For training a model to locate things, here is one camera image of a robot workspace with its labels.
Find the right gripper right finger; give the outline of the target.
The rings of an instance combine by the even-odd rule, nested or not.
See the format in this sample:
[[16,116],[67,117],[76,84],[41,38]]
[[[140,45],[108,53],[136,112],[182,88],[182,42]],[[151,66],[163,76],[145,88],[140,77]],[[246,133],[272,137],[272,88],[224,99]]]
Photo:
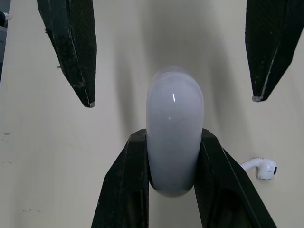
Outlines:
[[207,129],[201,135],[194,189],[204,228],[276,227],[247,173]]

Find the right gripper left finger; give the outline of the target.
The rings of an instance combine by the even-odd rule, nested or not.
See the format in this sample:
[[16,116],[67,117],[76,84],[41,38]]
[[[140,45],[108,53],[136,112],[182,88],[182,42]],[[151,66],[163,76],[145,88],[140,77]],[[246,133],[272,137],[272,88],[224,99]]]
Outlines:
[[130,135],[105,175],[91,226],[149,226],[149,162],[145,129]]

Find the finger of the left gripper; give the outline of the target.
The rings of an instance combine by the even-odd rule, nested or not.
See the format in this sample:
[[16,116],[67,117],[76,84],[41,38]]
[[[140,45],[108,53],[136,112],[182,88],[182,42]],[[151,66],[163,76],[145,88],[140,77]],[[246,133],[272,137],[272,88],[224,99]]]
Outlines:
[[254,102],[265,101],[290,64],[304,28],[302,0],[248,0],[245,45]]
[[97,41],[91,0],[39,0],[40,16],[62,73],[81,103],[95,106]]

